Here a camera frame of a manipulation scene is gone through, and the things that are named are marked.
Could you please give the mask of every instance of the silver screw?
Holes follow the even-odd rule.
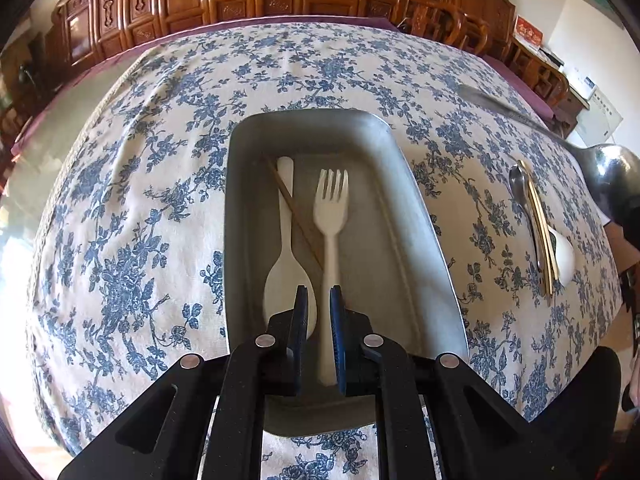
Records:
[[[195,368],[200,364],[200,358],[196,354],[187,354],[180,359],[180,366],[187,370]]]
[[[440,357],[440,364],[445,368],[457,368],[460,364],[460,359],[453,354],[444,354]]]
[[[364,336],[364,344],[370,348],[377,348],[382,346],[382,343],[385,342],[378,334],[369,334]]]
[[[262,334],[255,338],[255,343],[260,348],[268,348],[275,345],[276,338],[274,338],[274,336],[272,336],[271,334]]]

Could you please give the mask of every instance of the white ceramic spoon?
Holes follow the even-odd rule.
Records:
[[[293,160],[288,156],[281,156],[278,159],[278,174],[287,186],[289,194],[293,196]],[[296,291],[299,285],[306,286],[308,292],[308,318],[306,322],[306,338],[316,327],[316,295],[311,285],[311,280],[305,269],[298,263],[291,249],[291,211],[287,206],[282,194],[278,192],[278,206],[280,208],[280,238],[282,240],[282,250],[280,257],[271,267],[267,281],[264,284],[264,295],[262,297],[262,313],[265,323],[269,323],[269,318],[273,314],[290,310],[296,300]]]

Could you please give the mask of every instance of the floor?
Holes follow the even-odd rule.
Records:
[[[0,416],[9,422],[28,460],[45,479],[57,478],[70,456],[40,427],[33,410],[31,367],[26,354],[26,289],[33,242],[56,175],[84,122],[112,83],[133,60],[119,63],[67,91],[40,125],[40,130],[17,161],[4,196],[0,198],[0,314],[12,327],[0,337]],[[623,386],[631,375],[631,320],[622,308],[602,344],[620,358]],[[616,428],[628,428],[634,414],[620,412]]]

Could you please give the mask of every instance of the floral tablecloth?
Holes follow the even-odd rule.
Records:
[[[388,122],[448,262],[470,365],[526,419],[539,414],[616,315],[616,271],[568,154],[463,101],[461,82],[533,116],[481,59],[387,30],[259,25],[143,54],[82,131],[38,233],[28,333],[39,409],[57,441],[77,454],[181,355],[228,351],[226,147],[242,118],[290,108],[353,107]],[[518,157],[576,253],[573,281],[551,305],[508,187]],[[377,477],[371,426],[265,434],[263,478],[350,474]]]

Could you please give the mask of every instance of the gray rectangular tray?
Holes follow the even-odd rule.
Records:
[[[388,124],[359,110],[288,110],[251,116],[233,130],[226,170],[225,313],[233,351],[264,332],[262,294],[280,254],[278,188],[263,157],[294,159],[293,199],[313,226],[320,169],[349,172],[348,220],[338,238],[348,308],[409,353],[468,359],[460,307],[411,169]],[[292,228],[296,259],[318,307],[322,271]],[[322,246],[322,235],[317,233]],[[345,398],[316,381],[318,330],[303,358],[299,397],[268,397],[264,429],[283,436],[344,430],[375,421],[372,397]]]

